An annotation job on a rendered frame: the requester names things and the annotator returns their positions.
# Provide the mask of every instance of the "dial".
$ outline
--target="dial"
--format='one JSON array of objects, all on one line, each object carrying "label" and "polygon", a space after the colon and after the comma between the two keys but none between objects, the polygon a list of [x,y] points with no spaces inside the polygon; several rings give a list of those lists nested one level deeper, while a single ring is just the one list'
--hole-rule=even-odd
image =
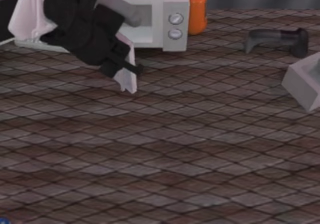
[{"label": "dial", "polygon": [[169,31],[169,38],[171,38],[172,40],[179,40],[183,35],[183,32],[179,29],[173,29]]},{"label": "dial", "polygon": [[173,14],[169,17],[169,22],[172,25],[180,25],[181,23],[184,22],[184,20],[185,20],[184,16],[181,15],[180,13]]}]

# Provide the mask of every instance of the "white microwave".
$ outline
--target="white microwave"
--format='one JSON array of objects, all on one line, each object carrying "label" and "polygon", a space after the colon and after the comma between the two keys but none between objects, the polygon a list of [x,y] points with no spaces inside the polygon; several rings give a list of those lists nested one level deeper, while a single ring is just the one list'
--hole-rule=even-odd
[{"label": "white microwave", "polygon": [[[120,32],[135,48],[163,49],[164,52],[185,52],[188,44],[190,0],[124,0],[137,6],[142,14],[142,25],[126,24]],[[39,50],[67,52],[41,41],[16,41],[17,46]]]}]

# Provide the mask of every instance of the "blue object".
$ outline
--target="blue object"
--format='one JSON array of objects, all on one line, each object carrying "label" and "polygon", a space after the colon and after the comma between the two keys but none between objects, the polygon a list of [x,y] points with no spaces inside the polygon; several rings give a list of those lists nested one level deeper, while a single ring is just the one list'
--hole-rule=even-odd
[{"label": "blue object", "polygon": [[11,224],[11,222],[7,218],[0,217],[0,224]]}]

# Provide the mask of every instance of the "tiled surface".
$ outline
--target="tiled surface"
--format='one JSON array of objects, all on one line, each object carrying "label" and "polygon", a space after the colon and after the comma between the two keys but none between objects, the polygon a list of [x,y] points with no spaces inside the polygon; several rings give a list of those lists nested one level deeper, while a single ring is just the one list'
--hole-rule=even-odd
[{"label": "tiled surface", "polygon": [[215,11],[186,53],[139,50],[136,95],[66,54],[0,50],[0,216],[14,224],[320,224],[320,112],[258,27],[319,11]]}]

